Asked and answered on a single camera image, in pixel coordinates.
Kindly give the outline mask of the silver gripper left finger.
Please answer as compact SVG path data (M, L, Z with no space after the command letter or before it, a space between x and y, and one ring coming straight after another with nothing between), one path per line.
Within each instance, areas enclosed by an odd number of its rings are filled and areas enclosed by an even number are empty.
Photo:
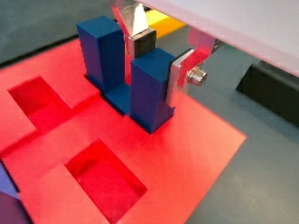
M157 30L147 21L146 7L135 0L110 0L111 10L125 33L126 83L131 83L131 61L155 49Z

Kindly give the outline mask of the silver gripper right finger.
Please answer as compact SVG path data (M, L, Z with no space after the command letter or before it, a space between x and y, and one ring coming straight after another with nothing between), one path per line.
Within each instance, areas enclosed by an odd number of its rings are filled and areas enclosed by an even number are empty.
M207 80L207 73L202 70L203 61L211 56L217 39L203 31L190 28L187 43L191 45L171 64L166 103L171 108L177 106L179 88L187 83L201 86Z

